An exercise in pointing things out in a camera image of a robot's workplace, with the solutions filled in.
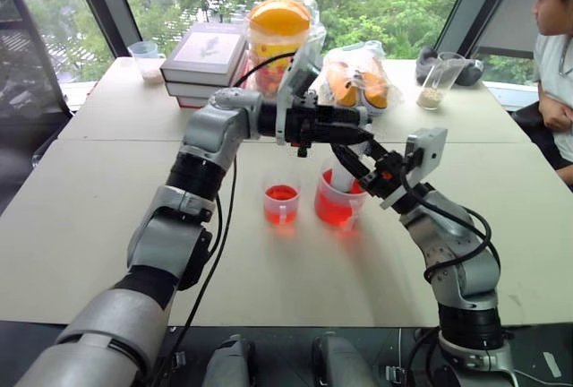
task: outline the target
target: man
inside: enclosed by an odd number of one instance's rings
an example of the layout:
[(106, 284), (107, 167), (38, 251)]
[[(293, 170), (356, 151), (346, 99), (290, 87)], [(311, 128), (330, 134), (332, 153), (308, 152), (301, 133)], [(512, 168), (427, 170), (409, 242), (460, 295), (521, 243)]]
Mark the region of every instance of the man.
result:
[(573, 185), (573, 0), (536, 0), (532, 13), (540, 33), (534, 58), (544, 128), (542, 137), (529, 135)]

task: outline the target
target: stack of books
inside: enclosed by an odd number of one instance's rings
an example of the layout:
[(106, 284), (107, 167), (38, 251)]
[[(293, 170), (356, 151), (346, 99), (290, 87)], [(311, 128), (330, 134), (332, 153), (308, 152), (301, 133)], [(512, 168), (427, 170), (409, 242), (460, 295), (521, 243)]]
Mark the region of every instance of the stack of books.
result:
[(161, 65), (169, 95), (181, 108), (201, 108), (231, 87), (248, 66), (242, 24), (196, 22)]

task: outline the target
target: clear plastic cup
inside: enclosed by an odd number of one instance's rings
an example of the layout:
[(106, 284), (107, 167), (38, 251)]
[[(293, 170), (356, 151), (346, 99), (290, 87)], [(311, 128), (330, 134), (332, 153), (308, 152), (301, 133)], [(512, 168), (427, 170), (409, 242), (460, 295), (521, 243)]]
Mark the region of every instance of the clear plastic cup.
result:
[[(309, 9), (296, 0), (265, 0), (249, 15), (249, 57), (253, 66), (284, 53), (295, 52), (308, 38), (311, 28)], [(257, 90), (266, 98), (277, 94), (290, 57), (276, 60), (255, 74)]]
[(460, 54), (438, 54), (438, 60), (423, 82), (416, 103), (424, 109), (437, 109), (465, 66), (466, 59)]
[(263, 179), (263, 210), (272, 224), (291, 223), (298, 212), (301, 180), (293, 171), (274, 170)]
[(350, 230), (364, 205), (367, 193), (355, 180), (347, 193), (331, 185), (334, 159), (327, 160), (321, 168), (321, 177), (314, 197), (314, 209), (323, 221), (332, 226)]
[(135, 63), (140, 70), (141, 78), (147, 84), (160, 84), (163, 82), (163, 75), (159, 70), (160, 64), (151, 58), (165, 58), (165, 54), (158, 52), (158, 44), (150, 40), (142, 40), (131, 44), (127, 50), (135, 59)]

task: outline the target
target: measuring cup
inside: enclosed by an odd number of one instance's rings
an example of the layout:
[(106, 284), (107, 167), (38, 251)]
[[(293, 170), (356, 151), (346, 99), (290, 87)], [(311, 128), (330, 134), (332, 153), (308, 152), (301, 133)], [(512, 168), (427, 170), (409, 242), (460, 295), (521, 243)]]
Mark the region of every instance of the measuring cup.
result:
[(327, 160), (321, 168), (321, 177), (314, 197), (314, 209), (323, 221), (350, 230), (366, 200), (366, 192), (355, 180), (347, 193), (331, 185), (333, 159)]
[(263, 210), (268, 222), (291, 223), (298, 212), (301, 180), (293, 171), (275, 170), (263, 178)]

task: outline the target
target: white t-shirt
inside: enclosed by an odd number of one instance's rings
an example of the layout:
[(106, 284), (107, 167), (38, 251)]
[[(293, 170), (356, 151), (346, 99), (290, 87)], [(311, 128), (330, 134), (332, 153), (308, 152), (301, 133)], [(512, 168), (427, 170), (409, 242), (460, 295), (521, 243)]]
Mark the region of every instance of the white t-shirt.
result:
[[(559, 75), (559, 63), (563, 48), (567, 44), (567, 35), (543, 36), (538, 35), (535, 42), (535, 68), (537, 81), (541, 81), (543, 91), (549, 97), (573, 108), (573, 72)], [(563, 72), (573, 68), (573, 41), (569, 44)], [(561, 156), (573, 161), (573, 126), (566, 132), (553, 132), (555, 145)]]

